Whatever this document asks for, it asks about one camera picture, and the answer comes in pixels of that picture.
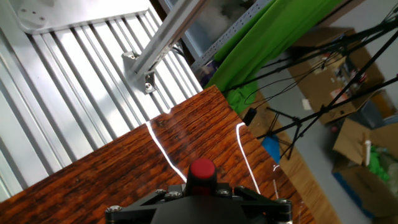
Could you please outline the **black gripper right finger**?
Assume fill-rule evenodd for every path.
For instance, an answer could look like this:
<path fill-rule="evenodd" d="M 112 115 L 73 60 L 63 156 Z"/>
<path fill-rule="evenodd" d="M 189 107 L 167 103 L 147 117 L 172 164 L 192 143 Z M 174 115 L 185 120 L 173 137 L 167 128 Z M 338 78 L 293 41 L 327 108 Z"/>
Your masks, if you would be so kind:
<path fill-rule="evenodd" d="M 216 196 L 234 202 L 249 223 L 292 224 L 292 202 L 271 200 L 247 187 L 232 188 L 229 183 L 217 183 Z"/>

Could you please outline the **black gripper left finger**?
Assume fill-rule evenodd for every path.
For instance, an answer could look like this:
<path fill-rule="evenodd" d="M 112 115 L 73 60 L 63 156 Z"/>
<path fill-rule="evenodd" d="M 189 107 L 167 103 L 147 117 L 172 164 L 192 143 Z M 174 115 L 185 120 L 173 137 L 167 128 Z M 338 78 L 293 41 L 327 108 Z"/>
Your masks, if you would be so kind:
<path fill-rule="evenodd" d="M 106 224 L 151 223 L 161 205 L 184 196 L 185 186 L 170 185 L 167 190 L 157 189 L 126 207 L 112 205 L 104 213 Z"/>

